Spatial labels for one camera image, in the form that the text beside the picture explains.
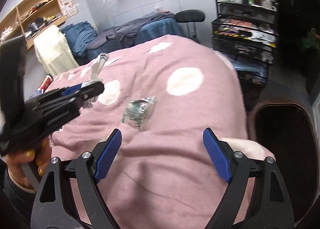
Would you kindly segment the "person's left hand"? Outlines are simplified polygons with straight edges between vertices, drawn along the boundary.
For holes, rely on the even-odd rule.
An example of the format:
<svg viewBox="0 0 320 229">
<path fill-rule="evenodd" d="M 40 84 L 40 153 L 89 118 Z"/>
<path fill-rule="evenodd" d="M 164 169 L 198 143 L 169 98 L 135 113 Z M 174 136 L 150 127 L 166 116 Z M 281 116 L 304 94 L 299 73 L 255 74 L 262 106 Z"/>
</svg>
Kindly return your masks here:
<svg viewBox="0 0 320 229">
<path fill-rule="evenodd" d="M 51 155 L 50 138 L 47 136 L 42 140 L 37 152 L 33 148 L 19 150 L 5 155 L 4 160 L 8 166 L 9 176 L 12 181 L 20 187 L 33 190 L 34 187 L 26 177 L 22 166 L 29 166 L 29 163 L 35 163 L 38 175 L 43 176 L 50 163 Z"/>
</svg>

